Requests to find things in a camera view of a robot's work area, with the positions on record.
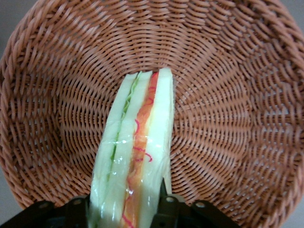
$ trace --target plastic-wrapped sandwich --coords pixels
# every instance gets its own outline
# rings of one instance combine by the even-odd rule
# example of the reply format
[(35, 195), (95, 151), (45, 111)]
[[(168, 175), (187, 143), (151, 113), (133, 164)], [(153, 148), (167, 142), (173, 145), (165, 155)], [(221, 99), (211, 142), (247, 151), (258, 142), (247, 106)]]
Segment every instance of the plastic-wrapped sandwich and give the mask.
[(173, 118), (170, 69), (125, 77), (95, 160), (89, 227), (150, 227), (163, 178), (171, 192)]

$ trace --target gray floor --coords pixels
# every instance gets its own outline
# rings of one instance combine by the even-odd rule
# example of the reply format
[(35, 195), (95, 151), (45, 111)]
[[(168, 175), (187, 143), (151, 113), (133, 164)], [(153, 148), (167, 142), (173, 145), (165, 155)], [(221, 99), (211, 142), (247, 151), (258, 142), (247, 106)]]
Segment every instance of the gray floor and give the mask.
[[(35, 0), (0, 0), (0, 56), (6, 46), (10, 34)], [(287, 6), (299, 27), (304, 31), (304, 0), (282, 0)], [(8, 185), (0, 171), (0, 224), (20, 212), (21, 209), (13, 198)], [(289, 217), (283, 228), (303, 227), (304, 199), (295, 212)]]

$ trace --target screw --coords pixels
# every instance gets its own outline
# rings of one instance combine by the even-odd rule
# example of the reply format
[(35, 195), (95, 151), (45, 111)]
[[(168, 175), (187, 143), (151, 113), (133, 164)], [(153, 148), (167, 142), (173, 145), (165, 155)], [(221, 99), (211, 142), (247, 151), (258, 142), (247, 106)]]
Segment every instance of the screw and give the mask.
[(173, 203), (174, 202), (174, 198), (172, 198), (172, 197), (167, 197), (166, 200), (169, 203)]
[(48, 206), (48, 202), (45, 202), (39, 206), (39, 209), (46, 208)]
[(202, 202), (197, 202), (195, 204), (195, 206), (197, 206), (198, 208), (204, 208), (206, 205), (204, 203), (202, 203)]
[(78, 205), (78, 204), (81, 204), (81, 199), (76, 199), (74, 202), (73, 202), (74, 205)]

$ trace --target basket weave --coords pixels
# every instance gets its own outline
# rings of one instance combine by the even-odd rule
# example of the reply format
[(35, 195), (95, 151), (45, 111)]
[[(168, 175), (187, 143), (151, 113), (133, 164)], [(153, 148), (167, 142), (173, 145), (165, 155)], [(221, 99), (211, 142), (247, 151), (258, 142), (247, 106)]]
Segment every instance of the basket weave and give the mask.
[(304, 38), (276, 0), (39, 0), (0, 62), (0, 162), (18, 203), (88, 194), (125, 74), (165, 66), (173, 192), (280, 226), (304, 191)]

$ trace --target woven basket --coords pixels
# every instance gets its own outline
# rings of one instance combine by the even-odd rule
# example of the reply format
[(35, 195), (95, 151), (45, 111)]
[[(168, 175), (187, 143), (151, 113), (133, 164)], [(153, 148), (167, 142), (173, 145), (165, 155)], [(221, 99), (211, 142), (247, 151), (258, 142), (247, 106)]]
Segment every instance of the woven basket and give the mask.
[(122, 79), (165, 66), (173, 192), (280, 226), (304, 191), (304, 38), (276, 0), (39, 0), (0, 62), (0, 162), (18, 203), (88, 194)]

